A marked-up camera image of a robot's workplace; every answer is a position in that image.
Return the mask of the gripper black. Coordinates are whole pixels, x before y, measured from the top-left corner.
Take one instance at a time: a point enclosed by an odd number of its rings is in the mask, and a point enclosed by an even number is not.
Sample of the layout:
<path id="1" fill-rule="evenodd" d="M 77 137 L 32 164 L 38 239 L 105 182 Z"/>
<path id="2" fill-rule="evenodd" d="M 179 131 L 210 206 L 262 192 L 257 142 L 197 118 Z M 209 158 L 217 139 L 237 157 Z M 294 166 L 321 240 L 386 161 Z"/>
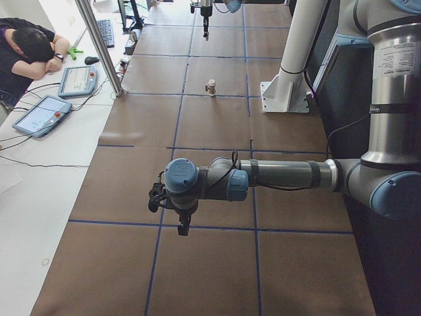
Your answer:
<path id="1" fill-rule="evenodd" d="M 200 8 L 201 16 L 203 16 L 203 36 L 209 36 L 209 18 L 212 16 L 212 6 L 209 7 L 201 7 Z"/>
<path id="2" fill-rule="evenodd" d="M 191 222 L 191 216 L 196 212 L 198 208 L 198 203 L 195 203 L 191 207 L 182 208 L 177 207 L 175 208 L 175 212 L 179 216 L 179 223 L 178 223 L 178 235 L 179 236 L 187 236 L 189 233 L 189 226 Z"/>

